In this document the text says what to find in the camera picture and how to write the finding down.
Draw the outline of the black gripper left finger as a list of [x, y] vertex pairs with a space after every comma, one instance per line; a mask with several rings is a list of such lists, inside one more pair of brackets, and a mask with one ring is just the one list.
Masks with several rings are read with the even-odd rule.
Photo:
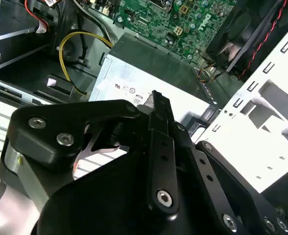
[[6, 165], [41, 211], [72, 181], [71, 171], [80, 159], [128, 146], [128, 159], [147, 161], [140, 202], [152, 213], [176, 215], [171, 105], [153, 91], [146, 107], [148, 114], [129, 101], [107, 100], [17, 109], [7, 131]]

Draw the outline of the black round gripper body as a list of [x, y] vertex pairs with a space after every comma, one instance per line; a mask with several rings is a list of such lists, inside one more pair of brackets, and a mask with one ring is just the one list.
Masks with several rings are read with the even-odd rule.
[[201, 185], [188, 169], [186, 150], [175, 149], [179, 212], [169, 221], [145, 203], [147, 160], [121, 156], [62, 187], [46, 203], [39, 235], [221, 235]]

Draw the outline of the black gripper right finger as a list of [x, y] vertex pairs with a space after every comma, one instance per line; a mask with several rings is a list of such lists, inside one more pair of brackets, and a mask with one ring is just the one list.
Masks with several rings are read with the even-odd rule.
[[194, 144], [169, 110], [172, 235], [288, 235], [288, 222], [212, 144]]

